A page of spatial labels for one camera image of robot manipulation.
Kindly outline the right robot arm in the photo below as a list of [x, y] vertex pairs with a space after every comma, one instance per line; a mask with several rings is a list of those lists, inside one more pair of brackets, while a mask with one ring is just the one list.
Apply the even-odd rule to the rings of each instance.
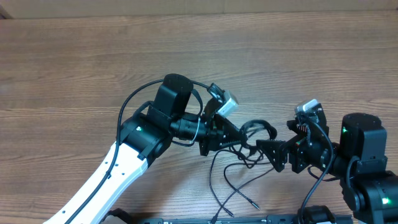
[[287, 122], [295, 133], [288, 141], [258, 140], [257, 147], [277, 172], [286, 163], [300, 173], [316, 167], [340, 181], [343, 199], [353, 216], [363, 223], [397, 223], [397, 175], [387, 169], [387, 131], [382, 121], [366, 113], [343, 117], [340, 141], [332, 142], [320, 103], [300, 105]]

